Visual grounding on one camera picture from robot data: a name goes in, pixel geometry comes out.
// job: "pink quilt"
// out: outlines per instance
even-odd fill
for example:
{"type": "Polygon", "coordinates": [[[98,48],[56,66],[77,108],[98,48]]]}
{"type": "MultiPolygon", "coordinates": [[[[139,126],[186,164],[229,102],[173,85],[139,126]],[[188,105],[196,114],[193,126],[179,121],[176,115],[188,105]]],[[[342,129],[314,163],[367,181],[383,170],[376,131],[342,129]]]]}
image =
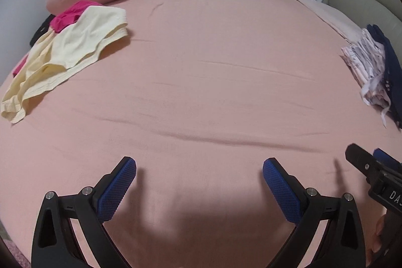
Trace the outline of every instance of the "pink quilt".
{"type": "Polygon", "coordinates": [[[399,158],[401,134],[361,101],[330,26],[296,0],[114,6],[130,37],[0,120],[0,219],[27,258],[45,193],[93,186],[123,156],[137,177],[105,227],[134,268],[265,267],[293,228],[263,181],[269,157],[323,195],[352,193],[372,235],[382,207],[344,151],[399,158]]]}

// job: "cream garment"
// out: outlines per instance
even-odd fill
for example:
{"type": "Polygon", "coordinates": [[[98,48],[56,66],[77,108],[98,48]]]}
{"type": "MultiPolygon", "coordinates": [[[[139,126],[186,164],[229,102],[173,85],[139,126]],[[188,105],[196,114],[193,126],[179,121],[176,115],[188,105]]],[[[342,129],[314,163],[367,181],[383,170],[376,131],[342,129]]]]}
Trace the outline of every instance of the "cream garment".
{"type": "Polygon", "coordinates": [[[75,24],[59,34],[41,36],[13,79],[1,103],[1,115],[17,123],[26,115],[29,98],[56,86],[95,63],[110,43],[127,35],[125,10],[89,6],[75,24]]]}

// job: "blue textured pad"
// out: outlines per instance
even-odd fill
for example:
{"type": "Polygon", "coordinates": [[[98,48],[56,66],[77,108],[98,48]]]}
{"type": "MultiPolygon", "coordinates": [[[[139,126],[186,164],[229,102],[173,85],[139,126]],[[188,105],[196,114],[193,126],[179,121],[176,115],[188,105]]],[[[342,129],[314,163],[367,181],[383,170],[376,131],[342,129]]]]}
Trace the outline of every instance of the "blue textured pad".
{"type": "Polygon", "coordinates": [[[263,175],[286,219],[298,224],[302,218],[300,200],[269,159],[264,162],[263,175]]]}
{"type": "Polygon", "coordinates": [[[397,160],[393,159],[390,155],[382,151],[381,149],[374,150],[373,157],[375,158],[375,160],[379,161],[388,168],[396,172],[399,172],[400,163],[397,160]]]}
{"type": "Polygon", "coordinates": [[[137,167],[134,159],[127,161],[98,201],[98,219],[101,223],[112,219],[125,193],[134,180],[137,167]]]}

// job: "gray headboard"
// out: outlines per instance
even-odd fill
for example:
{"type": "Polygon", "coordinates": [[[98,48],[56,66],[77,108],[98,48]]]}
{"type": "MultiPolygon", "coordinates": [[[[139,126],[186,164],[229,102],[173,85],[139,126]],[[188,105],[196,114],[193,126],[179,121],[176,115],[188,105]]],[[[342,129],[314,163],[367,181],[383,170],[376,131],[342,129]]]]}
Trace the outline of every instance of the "gray headboard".
{"type": "Polygon", "coordinates": [[[361,28],[377,24],[391,41],[402,64],[402,2],[400,0],[323,0],[361,28]]]}

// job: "metal pin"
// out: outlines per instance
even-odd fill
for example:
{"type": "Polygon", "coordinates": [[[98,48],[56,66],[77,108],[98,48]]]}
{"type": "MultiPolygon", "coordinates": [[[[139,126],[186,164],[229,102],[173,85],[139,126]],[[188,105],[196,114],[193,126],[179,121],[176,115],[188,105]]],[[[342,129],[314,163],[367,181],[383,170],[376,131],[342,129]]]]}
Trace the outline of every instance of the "metal pin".
{"type": "Polygon", "coordinates": [[[85,196],[87,196],[87,195],[89,195],[89,194],[92,193],[92,190],[93,190],[93,189],[92,189],[90,186],[87,186],[87,187],[85,187],[85,188],[82,189],[82,194],[85,195],[85,196]]]}
{"type": "Polygon", "coordinates": [[[307,194],[309,195],[309,196],[316,196],[317,195],[317,190],[316,189],[314,189],[314,188],[308,188],[308,189],[306,189],[306,192],[307,192],[307,194]]]}
{"type": "Polygon", "coordinates": [[[50,200],[54,197],[54,192],[53,191],[49,191],[48,193],[46,193],[45,198],[47,200],[50,200]]]}
{"type": "Polygon", "coordinates": [[[345,193],[344,195],[345,199],[348,201],[352,201],[353,200],[353,195],[351,195],[350,193],[345,193]]]}

